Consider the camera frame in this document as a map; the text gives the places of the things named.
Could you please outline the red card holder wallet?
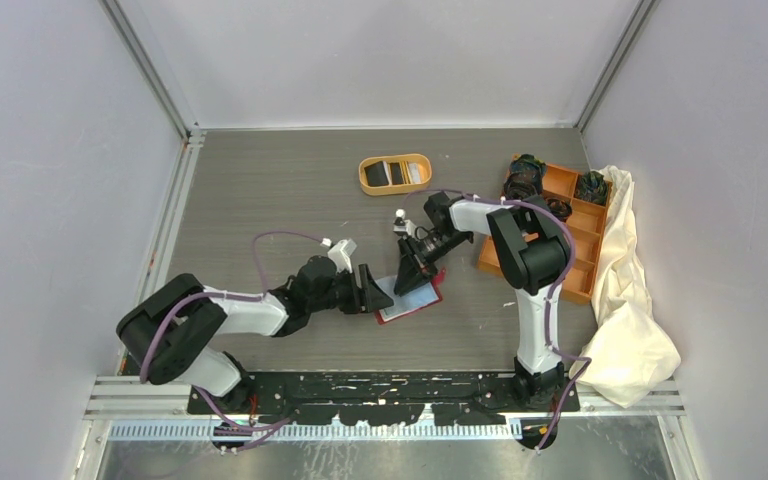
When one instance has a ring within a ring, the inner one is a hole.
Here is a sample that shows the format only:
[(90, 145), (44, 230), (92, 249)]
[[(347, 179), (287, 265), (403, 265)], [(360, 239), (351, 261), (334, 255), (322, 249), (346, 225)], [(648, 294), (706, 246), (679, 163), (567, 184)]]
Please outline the red card holder wallet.
[(379, 325), (387, 325), (394, 320), (414, 314), (429, 306), (443, 301), (440, 285), (444, 282), (446, 269), (441, 270), (430, 283), (411, 291), (403, 296), (396, 295), (393, 287), (396, 276), (388, 276), (377, 279), (376, 282), (392, 300), (393, 305), (375, 312), (375, 318)]

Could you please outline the orange oval card tray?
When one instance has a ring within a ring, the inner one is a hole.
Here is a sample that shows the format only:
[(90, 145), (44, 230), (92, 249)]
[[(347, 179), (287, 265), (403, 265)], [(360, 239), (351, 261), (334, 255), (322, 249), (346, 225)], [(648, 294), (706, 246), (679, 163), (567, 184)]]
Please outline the orange oval card tray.
[(431, 183), (430, 160), (419, 153), (368, 157), (358, 166), (361, 190), (373, 197), (403, 195)]

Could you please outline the black credit card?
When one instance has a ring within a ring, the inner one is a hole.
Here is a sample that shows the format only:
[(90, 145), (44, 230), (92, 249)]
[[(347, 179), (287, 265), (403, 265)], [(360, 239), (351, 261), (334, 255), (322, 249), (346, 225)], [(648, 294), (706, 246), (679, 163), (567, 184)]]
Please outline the black credit card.
[(375, 162), (364, 168), (366, 182), (370, 187), (386, 187), (390, 184), (388, 170), (384, 162)]

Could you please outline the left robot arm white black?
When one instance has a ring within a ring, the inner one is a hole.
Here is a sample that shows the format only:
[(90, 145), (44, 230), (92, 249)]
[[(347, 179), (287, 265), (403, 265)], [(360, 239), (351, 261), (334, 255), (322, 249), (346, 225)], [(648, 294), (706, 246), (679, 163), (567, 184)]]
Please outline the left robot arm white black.
[(249, 407), (253, 383), (237, 359), (211, 348), (215, 337), (285, 337), (320, 311), (365, 314), (393, 304), (367, 265), (351, 270), (314, 256), (261, 295), (209, 288), (190, 273), (180, 274), (127, 313), (116, 334), (138, 363), (142, 381), (184, 382), (221, 410), (237, 413)]

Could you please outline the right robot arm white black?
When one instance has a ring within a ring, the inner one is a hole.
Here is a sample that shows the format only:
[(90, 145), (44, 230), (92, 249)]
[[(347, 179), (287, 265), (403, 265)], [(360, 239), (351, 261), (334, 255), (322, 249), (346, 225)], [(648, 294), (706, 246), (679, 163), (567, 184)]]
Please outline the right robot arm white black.
[(394, 293), (403, 296), (430, 283), (438, 260), (477, 234), (489, 237), (517, 301), (513, 396), (527, 410), (542, 409), (565, 384), (555, 343), (560, 289), (574, 263), (568, 229), (536, 196), (491, 201), (475, 195), (451, 198), (439, 190), (427, 198), (424, 211), (432, 223), (426, 233), (420, 233), (403, 209), (395, 213), (400, 263)]

